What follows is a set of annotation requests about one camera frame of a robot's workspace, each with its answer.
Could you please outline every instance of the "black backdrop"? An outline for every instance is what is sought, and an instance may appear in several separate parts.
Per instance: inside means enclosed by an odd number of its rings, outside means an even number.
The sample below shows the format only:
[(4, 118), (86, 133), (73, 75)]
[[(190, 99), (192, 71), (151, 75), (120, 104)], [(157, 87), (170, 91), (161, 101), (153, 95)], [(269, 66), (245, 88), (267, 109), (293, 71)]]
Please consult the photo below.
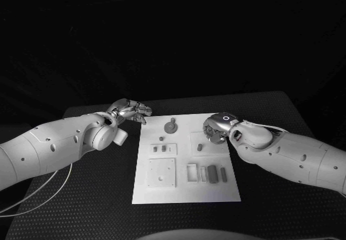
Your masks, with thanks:
[(1, 124), (34, 127), (120, 98), (281, 90), (316, 137), (344, 146), (342, 1), (0, 4)]

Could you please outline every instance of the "black table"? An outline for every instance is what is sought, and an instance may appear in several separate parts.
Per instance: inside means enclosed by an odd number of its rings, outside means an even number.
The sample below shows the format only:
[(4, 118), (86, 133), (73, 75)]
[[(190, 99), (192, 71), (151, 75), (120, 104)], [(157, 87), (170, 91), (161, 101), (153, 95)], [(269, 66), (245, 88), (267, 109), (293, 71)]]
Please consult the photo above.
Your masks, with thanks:
[[(143, 102), (154, 116), (229, 112), (254, 123), (313, 137), (281, 91), (192, 97)], [(63, 117), (105, 111), (104, 105), (71, 107)], [(65, 188), (50, 202), (14, 218), (7, 240), (133, 240), (174, 229), (216, 229), (264, 239), (336, 237), (346, 240), (346, 198), (334, 191), (303, 185), (245, 163), (228, 142), (241, 202), (133, 205), (141, 125), (125, 121), (122, 146), (111, 144), (73, 164)], [(56, 192), (69, 167), (60, 170), (19, 211), (37, 206)], [(36, 177), (27, 194), (50, 174)]]

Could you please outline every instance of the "white board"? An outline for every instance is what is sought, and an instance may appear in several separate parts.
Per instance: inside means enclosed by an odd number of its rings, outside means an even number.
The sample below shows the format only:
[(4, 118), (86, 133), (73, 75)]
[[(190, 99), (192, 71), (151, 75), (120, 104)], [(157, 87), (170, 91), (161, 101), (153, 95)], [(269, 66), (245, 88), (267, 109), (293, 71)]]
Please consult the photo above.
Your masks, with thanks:
[[(236, 186), (235, 172), (229, 157), (228, 143), (213, 144), (203, 134), (203, 122), (213, 113), (147, 116), (145, 125), (141, 125), (135, 179), (133, 188), (133, 204), (164, 203), (207, 203), (239, 202), (239, 190)], [(173, 134), (164, 132), (164, 124), (174, 118), (177, 131)], [(174, 159), (174, 186), (171, 186), (171, 172), (157, 170), (150, 172), (150, 161), (167, 161)], [(167, 163), (157, 162), (160, 169), (169, 170)], [(187, 165), (196, 164), (196, 183), (187, 181)], [(200, 168), (205, 168), (207, 180), (207, 166), (215, 165), (218, 178), (222, 179), (220, 168), (225, 168), (226, 182), (222, 180), (212, 184), (202, 182)]]

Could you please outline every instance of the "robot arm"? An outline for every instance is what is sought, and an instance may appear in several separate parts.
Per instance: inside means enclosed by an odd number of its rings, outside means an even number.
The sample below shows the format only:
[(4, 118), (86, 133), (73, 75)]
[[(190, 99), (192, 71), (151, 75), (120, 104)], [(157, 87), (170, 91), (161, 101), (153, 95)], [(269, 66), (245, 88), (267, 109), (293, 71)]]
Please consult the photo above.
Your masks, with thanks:
[(78, 161), (85, 153), (122, 145), (128, 134), (118, 128), (125, 119), (145, 124), (143, 103), (118, 100), (107, 112), (47, 122), (0, 144), (0, 190)]
[(239, 121), (226, 113), (212, 115), (203, 123), (210, 142), (229, 142), (239, 158), (287, 180), (331, 189), (346, 194), (346, 152), (321, 141), (267, 130), (261, 125)]

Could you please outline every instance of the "cable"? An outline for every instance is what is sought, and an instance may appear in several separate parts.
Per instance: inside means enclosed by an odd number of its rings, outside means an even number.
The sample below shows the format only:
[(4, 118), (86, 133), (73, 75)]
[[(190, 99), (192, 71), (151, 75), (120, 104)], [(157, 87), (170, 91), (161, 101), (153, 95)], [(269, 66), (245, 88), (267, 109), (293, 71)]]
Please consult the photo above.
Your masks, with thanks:
[(14, 217), (14, 216), (19, 216), (19, 215), (22, 215), (22, 214), (27, 214), (30, 211), (33, 211), (34, 209), (37, 209), (40, 206), (43, 206), (49, 201), (50, 201), (50, 199), (56, 196), (56, 194), (59, 193), (59, 191), (62, 190), (62, 188), (63, 188), (63, 186), (65, 186), (65, 183), (66, 183), (66, 181), (68, 181), (68, 179), (69, 179), (69, 176), (71, 176), (71, 170), (72, 170), (72, 164), (69, 165), (69, 171), (68, 171), (68, 175), (66, 175), (66, 179), (65, 179), (65, 182), (63, 182), (63, 184), (62, 184), (62, 186), (59, 187), (59, 190), (56, 191), (56, 193), (52, 195), (52, 197), (37, 206), (37, 207), (34, 207), (33, 209), (30, 209), (29, 211), (24, 211), (24, 212), (22, 212), (22, 213), (17, 213), (17, 214), (11, 214), (11, 215), (0, 215), (0, 218), (6, 218), (6, 217)]
[(33, 195), (34, 193), (45, 187), (45, 185), (49, 183), (50, 179), (53, 178), (53, 176), (56, 175), (58, 171), (53, 172), (53, 175), (50, 176), (50, 178), (46, 180), (46, 182), (42, 184), (42, 186), (37, 188), (37, 190), (22, 200), (19, 201), (16, 204), (13, 204), (11, 206), (9, 206), (4, 210), (0, 211), (0, 214), (3, 212), (6, 212), (9, 209), (11, 209), (14, 206), (17, 206), (24, 200), (27, 200)]
[(251, 122), (251, 121), (246, 121), (246, 120), (244, 120), (244, 122), (248, 122), (249, 124), (254, 124), (254, 125), (258, 125), (258, 126), (262, 126), (262, 127), (271, 128), (271, 129), (277, 129), (277, 130), (280, 130), (280, 131), (282, 131), (282, 132), (287, 132), (287, 133), (288, 133), (288, 131), (287, 131), (287, 130), (284, 130), (281, 127), (277, 127), (277, 126), (269, 126), (269, 125), (262, 125), (262, 124), (254, 123), (254, 122)]

